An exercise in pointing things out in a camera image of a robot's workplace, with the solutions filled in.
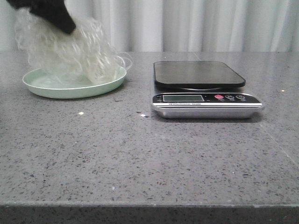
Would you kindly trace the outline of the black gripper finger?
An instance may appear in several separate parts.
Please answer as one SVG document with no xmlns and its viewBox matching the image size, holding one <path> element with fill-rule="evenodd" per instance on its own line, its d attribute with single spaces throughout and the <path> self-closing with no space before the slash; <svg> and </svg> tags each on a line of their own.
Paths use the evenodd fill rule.
<svg viewBox="0 0 299 224">
<path fill-rule="evenodd" d="M 7 0 L 7 2 L 16 10 L 28 8 L 31 14 L 50 22 L 65 34 L 70 35 L 76 29 L 64 0 Z"/>
</svg>

